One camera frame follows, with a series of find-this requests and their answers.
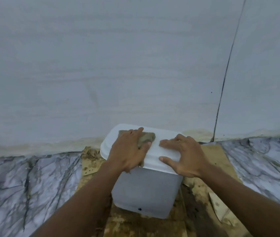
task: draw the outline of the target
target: white lid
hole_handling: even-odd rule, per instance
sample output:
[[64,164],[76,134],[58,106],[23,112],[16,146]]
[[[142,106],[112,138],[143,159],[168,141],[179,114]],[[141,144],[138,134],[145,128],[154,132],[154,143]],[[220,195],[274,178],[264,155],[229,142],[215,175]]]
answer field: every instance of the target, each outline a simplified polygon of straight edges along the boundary
[[[118,137],[118,132],[120,130],[130,130],[130,129],[138,129],[141,126],[137,125],[129,125],[129,124],[119,124],[115,126],[109,134],[106,136],[102,144],[100,145],[100,154],[104,159],[108,158],[110,149],[112,148],[112,144],[116,141]],[[172,160],[179,161],[180,153],[175,150],[168,150],[159,146],[161,140],[164,139],[173,139],[177,136],[177,134],[182,134],[176,131],[168,131],[163,129],[156,129],[150,127],[144,127],[144,132],[154,132],[155,133],[155,140],[152,143],[145,159],[144,159],[144,166],[143,168],[162,171],[166,173],[176,174],[175,171],[169,167],[168,165],[162,163],[159,160],[160,156],[167,156]]]

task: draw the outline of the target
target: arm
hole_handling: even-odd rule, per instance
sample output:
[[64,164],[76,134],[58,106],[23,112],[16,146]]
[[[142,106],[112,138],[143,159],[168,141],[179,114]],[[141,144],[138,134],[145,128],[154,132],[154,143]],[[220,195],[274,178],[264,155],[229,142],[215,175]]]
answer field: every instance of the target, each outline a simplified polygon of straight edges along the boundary
[[181,153],[179,162],[165,156],[160,160],[186,177],[201,178],[231,209],[253,236],[280,236],[280,204],[239,183],[210,164],[198,142],[178,135],[162,140],[160,146]]
[[34,233],[40,236],[91,236],[96,221],[103,212],[106,199],[122,171],[129,172],[146,156],[151,143],[138,149],[143,128],[129,130],[112,145],[108,160],[96,175],[75,193],[58,211]]

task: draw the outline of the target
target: person's left hand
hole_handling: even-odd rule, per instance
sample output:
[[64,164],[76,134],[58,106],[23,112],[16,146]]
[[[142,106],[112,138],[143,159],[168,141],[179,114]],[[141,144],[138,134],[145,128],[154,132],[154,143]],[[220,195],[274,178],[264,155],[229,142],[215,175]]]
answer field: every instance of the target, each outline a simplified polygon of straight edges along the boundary
[[118,137],[112,145],[108,161],[121,167],[121,170],[127,173],[143,161],[152,143],[144,143],[138,149],[138,139],[143,135],[142,131],[143,127],[140,127],[138,130],[129,130]]

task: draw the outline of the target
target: tile grout line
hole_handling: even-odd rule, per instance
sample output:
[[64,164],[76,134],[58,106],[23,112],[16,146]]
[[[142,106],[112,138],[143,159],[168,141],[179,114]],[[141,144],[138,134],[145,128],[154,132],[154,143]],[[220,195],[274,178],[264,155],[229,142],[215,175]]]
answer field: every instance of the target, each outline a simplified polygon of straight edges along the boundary
[[226,72],[225,72],[225,74],[224,74],[224,82],[222,83],[221,96],[220,96],[219,105],[218,105],[218,109],[217,109],[217,115],[216,115],[216,121],[215,121],[215,127],[214,127],[214,134],[213,134],[212,139],[210,140],[210,142],[214,142],[214,140],[215,140],[215,133],[216,133],[216,127],[217,127],[217,120],[218,120],[219,108],[220,108],[222,93],[223,93],[223,91],[224,91],[224,83],[225,83],[226,76],[227,76],[227,71],[228,71],[228,67],[229,67],[229,62],[230,62],[230,57],[231,57],[231,53],[232,53],[232,49],[233,49],[233,44],[235,43],[235,40],[236,40],[238,28],[239,28],[239,25],[240,25],[241,16],[242,16],[242,13],[243,13],[243,10],[244,10],[245,1],[246,1],[246,0],[243,1],[243,6],[242,6],[241,13],[240,13],[240,17],[239,17],[239,20],[238,20],[238,24],[237,24],[235,36],[233,37],[233,42],[232,42],[231,49],[230,49],[230,54],[229,54],[229,58],[228,58],[228,63],[227,63],[227,67],[226,67]]

